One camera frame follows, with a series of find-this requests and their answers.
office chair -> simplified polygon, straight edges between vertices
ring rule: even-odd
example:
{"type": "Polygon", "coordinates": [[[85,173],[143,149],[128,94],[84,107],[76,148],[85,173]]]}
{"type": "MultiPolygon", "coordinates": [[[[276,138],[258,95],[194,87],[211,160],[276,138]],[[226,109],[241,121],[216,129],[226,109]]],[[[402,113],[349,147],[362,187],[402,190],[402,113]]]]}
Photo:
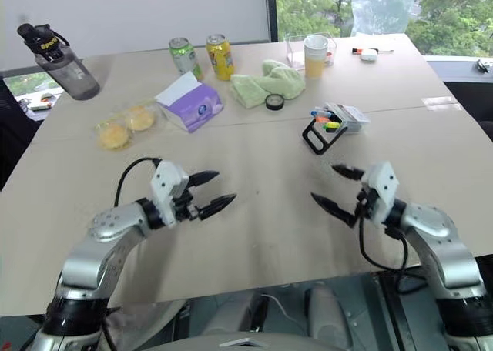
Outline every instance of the office chair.
{"type": "Polygon", "coordinates": [[[0,190],[7,182],[39,124],[25,114],[0,76],[0,190]]]}

cable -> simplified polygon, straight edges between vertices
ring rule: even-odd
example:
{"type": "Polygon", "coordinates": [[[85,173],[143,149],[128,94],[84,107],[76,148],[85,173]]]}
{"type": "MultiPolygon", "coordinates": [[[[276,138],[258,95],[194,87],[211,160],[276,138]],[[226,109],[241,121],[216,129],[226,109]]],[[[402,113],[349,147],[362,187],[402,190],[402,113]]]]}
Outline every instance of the cable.
{"type": "Polygon", "coordinates": [[[283,315],[286,317],[286,319],[290,320],[291,322],[295,323],[303,332],[303,334],[306,334],[306,330],[303,325],[301,325],[295,318],[287,315],[286,310],[284,309],[283,305],[280,303],[280,301],[272,296],[272,295],[266,295],[265,293],[261,294],[262,297],[268,297],[269,299],[273,299],[274,302],[279,306],[280,311],[283,313],[283,315]]]}
{"type": "Polygon", "coordinates": [[[113,342],[113,338],[111,337],[111,334],[109,334],[108,323],[105,320],[102,322],[102,333],[105,335],[109,349],[111,351],[118,351],[115,343],[113,342]]]}
{"type": "Polygon", "coordinates": [[[36,334],[38,334],[39,329],[35,330],[32,335],[29,336],[29,338],[22,344],[21,348],[19,351],[26,351],[31,345],[31,343],[34,341],[34,338],[36,338],[36,334]]]}
{"type": "Polygon", "coordinates": [[[144,161],[152,161],[154,166],[157,168],[158,164],[161,162],[161,159],[157,157],[142,157],[140,159],[135,160],[130,165],[128,165],[125,171],[122,173],[122,176],[120,176],[120,180],[118,181],[118,187],[116,187],[116,194],[115,194],[115,203],[113,204],[113,207],[117,207],[119,204],[120,194],[122,193],[123,182],[125,181],[125,177],[127,176],[127,174],[130,172],[130,170],[133,169],[135,165],[138,165],[144,161]]]}
{"type": "Polygon", "coordinates": [[[387,270],[389,272],[392,272],[393,274],[397,274],[397,278],[396,278],[396,281],[395,281],[395,291],[400,294],[400,295],[410,295],[412,293],[416,293],[420,290],[422,290],[423,288],[425,288],[428,284],[427,283],[423,283],[419,286],[416,286],[412,289],[401,289],[401,281],[403,279],[404,276],[410,276],[412,278],[416,278],[416,279],[422,279],[422,280],[426,280],[423,276],[419,276],[417,274],[413,274],[412,272],[408,272],[406,270],[406,266],[407,266],[407,259],[409,257],[409,247],[407,245],[407,241],[404,237],[401,237],[399,238],[399,240],[401,241],[402,243],[402,248],[404,250],[404,258],[402,259],[402,264],[401,264],[401,267],[399,269],[395,269],[395,268],[391,268],[389,266],[385,266],[385,265],[382,265],[376,261],[374,261],[366,252],[365,248],[364,248],[364,214],[361,213],[360,214],[360,223],[359,223],[359,228],[360,228],[360,232],[359,232],[359,243],[360,243],[360,252],[361,252],[361,255],[373,266],[376,266],[377,268],[380,268],[380,269],[383,269],[383,270],[387,270]]]}

white wall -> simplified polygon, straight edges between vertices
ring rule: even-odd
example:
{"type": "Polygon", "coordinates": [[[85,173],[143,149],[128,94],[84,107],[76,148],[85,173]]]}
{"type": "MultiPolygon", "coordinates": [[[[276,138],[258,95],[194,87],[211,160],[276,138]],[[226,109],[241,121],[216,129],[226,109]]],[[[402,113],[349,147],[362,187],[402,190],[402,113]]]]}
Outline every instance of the white wall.
{"type": "Polygon", "coordinates": [[[266,0],[3,0],[3,5],[3,70],[34,65],[16,32],[23,22],[49,23],[80,57],[167,48],[176,36],[205,45],[217,32],[231,42],[269,39],[266,0]]]}

purple tissue box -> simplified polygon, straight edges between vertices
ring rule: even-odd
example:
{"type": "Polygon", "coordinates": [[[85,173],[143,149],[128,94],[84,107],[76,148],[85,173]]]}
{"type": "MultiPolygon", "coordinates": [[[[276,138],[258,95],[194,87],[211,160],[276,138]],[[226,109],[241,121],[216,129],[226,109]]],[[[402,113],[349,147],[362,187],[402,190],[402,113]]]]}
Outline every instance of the purple tissue box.
{"type": "Polygon", "coordinates": [[[163,92],[157,95],[156,100],[168,120],[191,133],[221,112],[223,104],[212,87],[196,80],[194,84],[191,78],[180,78],[178,81],[165,91],[166,94],[163,92]]]}

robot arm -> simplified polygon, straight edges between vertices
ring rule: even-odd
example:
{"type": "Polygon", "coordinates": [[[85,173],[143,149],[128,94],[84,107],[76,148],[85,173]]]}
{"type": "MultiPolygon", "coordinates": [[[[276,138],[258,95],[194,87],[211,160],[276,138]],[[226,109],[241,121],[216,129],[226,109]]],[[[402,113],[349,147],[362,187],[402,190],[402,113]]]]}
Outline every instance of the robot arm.
{"type": "Polygon", "coordinates": [[[221,196],[203,208],[193,204],[189,188],[218,174],[208,171],[187,175],[172,162],[161,161],[151,181],[152,199],[140,199],[98,214],[86,237],[65,261],[46,320],[32,348],[96,349],[109,297],[130,251],[155,229],[172,228],[184,219],[204,220],[228,206],[236,195],[221,196]]]}
{"type": "Polygon", "coordinates": [[[333,169],[361,181],[355,213],[312,193],[315,201],[351,227],[358,219],[367,218],[386,226],[390,237],[404,237],[419,256],[451,349],[493,349],[493,302],[478,264],[460,240],[452,219],[435,207],[396,199],[399,182],[389,162],[373,165],[366,172],[345,165],[333,169]]]}

